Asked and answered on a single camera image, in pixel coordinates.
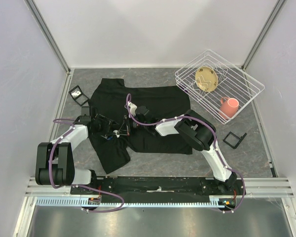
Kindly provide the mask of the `black t-shirt garment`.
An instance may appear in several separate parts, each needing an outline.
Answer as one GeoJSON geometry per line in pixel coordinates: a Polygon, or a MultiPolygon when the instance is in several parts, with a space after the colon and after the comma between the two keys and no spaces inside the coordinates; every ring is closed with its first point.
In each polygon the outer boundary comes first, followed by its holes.
{"type": "MultiPolygon", "coordinates": [[[[89,105],[97,108],[99,114],[122,124],[127,115],[127,94],[131,94],[131,102],[136,106],[147,107],[155,119],[173,118],[190,109],[188,95],[177,86],[127,88],[123,79],[106,78],[94,91],[89,105]]],[[[180,135],[162,137],[150,132],[150,124],[148,121],[148,126],[131,131],[129,136],[114,136],[110,140],[98,133],[89,136],[105,173],[114,172],[130,161],[127,148],[137,153],[192,154],[192,147],[180,135]]]]}

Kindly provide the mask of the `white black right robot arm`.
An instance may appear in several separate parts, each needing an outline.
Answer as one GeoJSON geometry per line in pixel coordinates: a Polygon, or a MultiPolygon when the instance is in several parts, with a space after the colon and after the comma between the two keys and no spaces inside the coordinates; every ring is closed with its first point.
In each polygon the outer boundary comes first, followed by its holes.
{"type": "Polygon", "coordinates": [[[145,106],[128,102],[127,132],[144,128],[158,136],[180,135],[194,150],[200,151],[211,167],[214,188],[221,194],[235,193],[237,175],[224,159],[217,142],[215,127],[192,109],[174,118],[155,119],[145,106]]]}

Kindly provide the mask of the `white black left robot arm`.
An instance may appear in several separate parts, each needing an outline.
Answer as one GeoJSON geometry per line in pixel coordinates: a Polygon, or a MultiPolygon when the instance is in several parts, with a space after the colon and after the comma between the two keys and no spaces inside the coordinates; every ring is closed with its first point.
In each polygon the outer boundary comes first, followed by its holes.
{"type": "Polygon", "coordinates": [[[75,168],[73,151],[92,135],[111,138],[118,123],[92,106],[83,106],[76,119],[56,118],[54,123],[68,124],[69,129],[58,138],[42,142],[37,147],[35,181],[38,185],[81,185],[87,194],[98,190],[95,171],[75,168]]]}

